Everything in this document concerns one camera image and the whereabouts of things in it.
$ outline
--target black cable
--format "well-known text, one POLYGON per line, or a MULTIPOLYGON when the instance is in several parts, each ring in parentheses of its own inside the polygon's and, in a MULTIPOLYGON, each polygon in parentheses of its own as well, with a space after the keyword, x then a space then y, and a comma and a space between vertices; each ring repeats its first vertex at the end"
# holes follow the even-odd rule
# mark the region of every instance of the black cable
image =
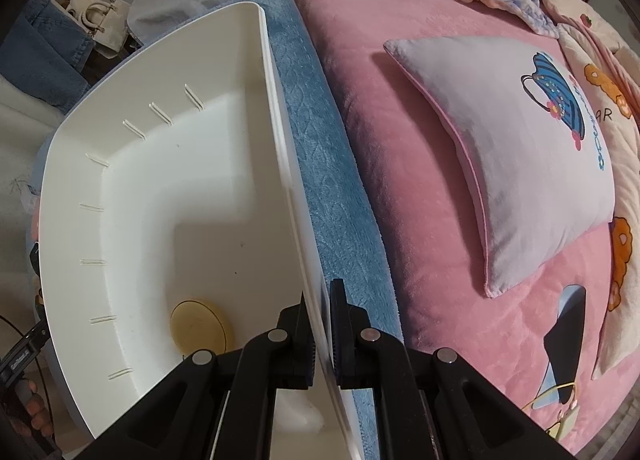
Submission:
MULTIPOLYGON (((3 315, 0 315, 0 320, 4 321, 11 328, 13 328, 20 335, 20 337, 24 337, 24 334, 22 332, 20 332, 20 329, 16 325, 14 325, 11 321, 9 321, 7 318, 5 318, 3 315)), ((42 368, 40 367, 40 362, 38 361, 37 357, 35 358, 35 361, 36 361, 36 366, 38 367, 38 373, 40 374, 40 380, 42 381, 42 387, 44 389, 44 396, 45 396, 45 398, 47 400, 47 409, 49 410, 49 419, 51 421, 51 427, 54 429, 54 432, 51 434, 51 439, 55 443, 55 441, 56 441, 56 433, 55 433, 56 426, 53 424, 53 411, 51 411, 51 401, 49 400, 49 390, 47 389, 47 383, 44 381, 44 375, 42 373, 42 368)))

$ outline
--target finger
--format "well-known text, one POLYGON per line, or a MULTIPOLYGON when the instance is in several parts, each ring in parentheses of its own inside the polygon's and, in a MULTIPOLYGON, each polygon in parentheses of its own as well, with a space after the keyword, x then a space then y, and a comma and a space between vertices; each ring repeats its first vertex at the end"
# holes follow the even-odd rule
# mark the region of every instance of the finger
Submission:
POLYGON ((31 419, 31 427, 33 429, 42 429, 47 424, 50 424, 50 420, 46 411, 41 411, 31 419))
POLYGON ((11 422, 11 425, 17 434, 21 436, 31 436, 31 429, 23 421, 9 417, 9 422, 11 422))
POLYGON ((42 397, 35 393, 28 402, 24 405, 27 410, 27 413, 31 416, 35 416, 37 413, 40 413, 44 410, 44 400, 42 397))
POLYGON ((47 424, 45 424, 40 428, 40 432, 42 433, 42 436, 53 435, 53 424, 48 422, 47 424))

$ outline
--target pillow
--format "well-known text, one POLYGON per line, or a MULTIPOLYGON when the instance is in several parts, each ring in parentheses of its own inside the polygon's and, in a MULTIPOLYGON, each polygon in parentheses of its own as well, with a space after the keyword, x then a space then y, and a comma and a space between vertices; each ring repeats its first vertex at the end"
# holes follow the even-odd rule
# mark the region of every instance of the pillow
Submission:
POLYGON ((628 46, 618 31, 607 23, 589 3, 583 0, 542 0, 542 3, 556 23, 566 23, 566 18, 582 23, 591 29, 613 53, 623 46, 628 46))
POLYGON ((568 70, 503 37, 392 40, 386 51, 456 143, 497 297, 581 234, 610 222, 609 155, 568 70))

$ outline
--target cartoon print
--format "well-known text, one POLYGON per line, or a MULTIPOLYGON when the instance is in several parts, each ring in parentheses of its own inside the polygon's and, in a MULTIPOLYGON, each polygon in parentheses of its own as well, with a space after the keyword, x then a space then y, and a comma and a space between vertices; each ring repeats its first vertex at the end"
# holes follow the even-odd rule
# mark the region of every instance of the cartoon print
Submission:
POLYGON ((600 71, 596 65, 589 63, 584 67, 584 76, 592 85, 599 86, 602 91, 607 94, 609 99, 618 105, 621 114, 623 114, 627 119, 631 118, 631 108, 629 107, 629 104, 626 102, 620 88, 618 88, 616 84, 609 79, 608 75, 600 71))
POLYGON ((580 20, 582 21, 582 24, 585 27, 591 28, 591 25, 593 24, 593 21, 591 21, 591 18, 589 16, 587 16, 586 14, 581 14, 580 15, 580 20))
POLYGON ((572 398, 575 400, 575 387, 550 389, 577 380, 586 297, 587 290, 579 284, 570 284, 562 289, 558 299, 558 319, 542 339, 548 363, 540 388, 530 403, 534 410, 556 402, 567 404, 572 398))
POLYGON ((596 112, 596 119, 598 121, 598 124, 601 122, 604 122, 607 119, 610 119, 612 115, 613 115, 613 110, 611 108, 605 108, 604 114, 602 113, 602 110, 598 110, 596 112))
POLYGON ((570 86, 556 69, 549 56, 540 52, 533 56, 536 71, 532 75, 523 75, 520 78, 522 87, 527 95, 540 107, 548 111, 555 119, 561 120, 571 130, 574 138, 575 149, 580 151, 584 139, 584 120, 578 101, 570 86), (526 81, 532 79, 548 97, 546 106, 540 103, 527 89, 526 81))
POLYGON ((572 74, 569 74, 569 80, 572 82, 574 86, 575 96, 578 97, 582 102, 582 105, 584 106, 584 111, 587 112, 587 115, 589 116, 589 120, 591 121, 591 128, 592 128, 591 133, 593 134, 593 143, 595 144, 596 151, 598 152, 598 167, 600 168, 601 171, 603 171, 605 168, 605 162, 604 162, 604 156, 602 154, 602 143, 600 141, 600 132, 598 130, 598 123, 596 122, 596 119, 593 116, 593 113, 591 112, 591 108, 587 103, 587 99, 585 99, 582 90, 580 90, 580 87, 578 86, 578 81, 575 80, 575 77, 572 74))
POLYGON ((622 301, 620 290, 625 281, 626 264, 631 259, 633 251, 633 235, 626 218, 614 217, 611 224, 611 245, 613 247, 613 273, 609 291, 609 312, 614 310, 622 301))

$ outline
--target bed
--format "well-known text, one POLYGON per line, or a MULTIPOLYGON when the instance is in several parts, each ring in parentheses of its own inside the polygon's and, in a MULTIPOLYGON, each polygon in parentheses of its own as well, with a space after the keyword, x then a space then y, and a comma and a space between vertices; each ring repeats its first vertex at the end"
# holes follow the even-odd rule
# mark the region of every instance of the bed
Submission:
MULTIPOLYGON (((384 52, 388 39, 491 35, 562 59, 556 40, 516 17, 456 0, 295 0, 348 133, 394 282, 405 342, 458 350, 517 405, 545 375, 543 337, 562 289, 587 291, 577 373, 580 413, 562 441, 578 452, 617 410, 640 373, 636 350, 591 379, 611 273, 609 230, 584 234, 497 299, 482 289, 483 254, 472 198, 454 144, 429 103, 384 52)), ((543 427, 558 406, 531 413, 543 427)))

